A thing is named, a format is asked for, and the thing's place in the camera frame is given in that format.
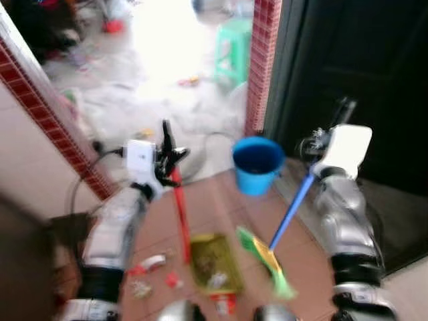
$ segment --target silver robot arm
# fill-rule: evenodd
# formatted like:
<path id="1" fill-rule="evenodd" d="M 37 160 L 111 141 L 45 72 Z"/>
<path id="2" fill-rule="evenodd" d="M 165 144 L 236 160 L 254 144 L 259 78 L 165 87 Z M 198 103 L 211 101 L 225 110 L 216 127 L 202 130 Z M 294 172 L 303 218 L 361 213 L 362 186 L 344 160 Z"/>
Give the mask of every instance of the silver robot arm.
<path id="1" fill-rule="evenodd" d="M 382 253 L 365 215 L 366 202 L 355 178 L 371 139 L 371 129 L 342 124 L 329 133 L 328 148 L 311 167 L 320 180 L 315 207 L 322 217 L 334 270 L 333 321 L 396 320 L 381 288 Z"/>
<path id="2" fill-rule="evenodd" d="M 164 141 L 158 148 L 141 140 L 126 145 L 126 167 L 132 184 L 121 189 L 98 210 L 80 267 L 77 296 L 69 300 L 61 321 L 116 321 L 120 317 L 120 286 L 128 269 L 136 232 L 149 203 L 158 199 L 175 165 L 189 151 L 175 148 L 171 130 L 163 122 Z"/>

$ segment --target green plastic stool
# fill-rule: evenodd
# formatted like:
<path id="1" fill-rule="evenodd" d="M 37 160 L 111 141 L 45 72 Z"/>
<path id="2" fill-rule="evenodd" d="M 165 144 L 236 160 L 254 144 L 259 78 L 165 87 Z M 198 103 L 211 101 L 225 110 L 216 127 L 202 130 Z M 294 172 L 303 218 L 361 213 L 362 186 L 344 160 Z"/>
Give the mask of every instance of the green plastic stool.
<path id="1" fill-rule="evenodd" d="M 215 50 L 215 79 L 227 76 L 239 85 L 247 81 L 249 43 L 251 41 L 251 19 L 231 19 L 223 23 L 217 32 L 217 45 Z M 228 42 L 230 50 L 223 55 L 223 45 Z M 223 66 L 228 60 L 230 68 Z"/>

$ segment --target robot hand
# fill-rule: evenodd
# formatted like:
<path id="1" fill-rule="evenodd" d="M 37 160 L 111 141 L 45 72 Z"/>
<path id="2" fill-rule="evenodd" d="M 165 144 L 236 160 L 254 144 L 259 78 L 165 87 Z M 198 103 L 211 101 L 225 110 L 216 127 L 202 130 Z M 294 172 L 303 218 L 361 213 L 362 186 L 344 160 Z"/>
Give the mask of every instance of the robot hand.
<path id="1" fill-rule="evenodd" d="M 135 187 L 149 187 L 150 199 L 161 197 L 165 186 L 178 183 L 168 179 L 175 165 L 185 158 L 189 149 L 176 148 L 171 128 L 166 120 L 162 123 L 164 140 L 160 147 L 144 140 L 129 140 L 126 146 L 126 168 Z"/>

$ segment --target red object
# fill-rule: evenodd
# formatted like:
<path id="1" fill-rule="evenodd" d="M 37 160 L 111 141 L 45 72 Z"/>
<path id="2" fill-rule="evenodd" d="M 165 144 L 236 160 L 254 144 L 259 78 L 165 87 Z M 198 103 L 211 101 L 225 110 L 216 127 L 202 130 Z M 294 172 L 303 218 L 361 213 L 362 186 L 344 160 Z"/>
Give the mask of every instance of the red object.
<path id="1" fill-rule="evenodd" d="M 215 309 L 222 316 L 235 313 L 236 295 L 235 294 L 219 294 L 211 296 L 215 301 Z"/>
<path id="2" fill-rule="evenodd" d="M 124 24 L 121 20 L 107 21 L 102 26 L 102 29 L 107 33 L 117 33 L 124 29 Z"/>
<path id="3" fill-rule="evenodd" d="M 144 274 L 146 274 L 146 270 L 141 265 L 137 265 L 131 270 L 128 270 L 128 274 L 130 276 L 143 276 Z"/>
<path id="4" fill-rule="evenodd" d="M 47 10 L 56 10 L 60 7 L 60 2 L 58 0 L 43 0 L 39 1 L 39 5 Z"/>
<path id="5" fill-rule="evenodd" d="M 171 272 L 167 275 L 165 283 L 170 288 L 175 288 L 179 284 L 179 281 L 180 281 L 179 276 L 175 272 Z"/>
<path id="6" fill-rule="evenodd" d="M 181 175 L 178 167 L 175 167 L 171 174 L 173 181 L 181 183 Z M 185 197 L 183 193 L 183 187 L 174 187 L 175 203 L 177 204 L 177 210 L 179 212 L 180 219 L 180 230 L 181 230 L 181 241 L 183 245 L 184 261 L 185 263 L 190 262 L 190 234 L 189 225 L 187 224 L 187 216 L 185 209 Z"/>
<path id="7" fill-rule="evenodd" d="M 47 53 L 46 53 L 46 59 L 48 59 L 48 60 L 53 60 L 53 59 L 56 59 L 56 58 L 60 58 L 61 57 L 61 51 L 60 50 L 51 50 L 51 51 L 48 51 Z"/>

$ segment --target red tile pillar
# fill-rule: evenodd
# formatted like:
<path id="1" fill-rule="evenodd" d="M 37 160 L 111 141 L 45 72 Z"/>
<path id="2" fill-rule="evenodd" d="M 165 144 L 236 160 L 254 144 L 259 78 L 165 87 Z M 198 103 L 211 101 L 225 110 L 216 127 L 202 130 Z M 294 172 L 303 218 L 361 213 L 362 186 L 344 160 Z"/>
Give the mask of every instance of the red tile pillar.
<path id="1" fill-rule="evenodd" d="M 73 169 L 82 175 L 98 157 L 62 104 L 51 82 L 12 20 L 0 5 L 0 82 L 21 104 Z M 86 177 L 101 199 L 116 190 L 105 169 L 97 165 Z"/>
<path id="2" fill-rule="evenodd" d="M 245 135 L 263 130 L 268 102 L 276 38 L 280 25 L 281 0 L 255 0 L 248 77 Z"/>

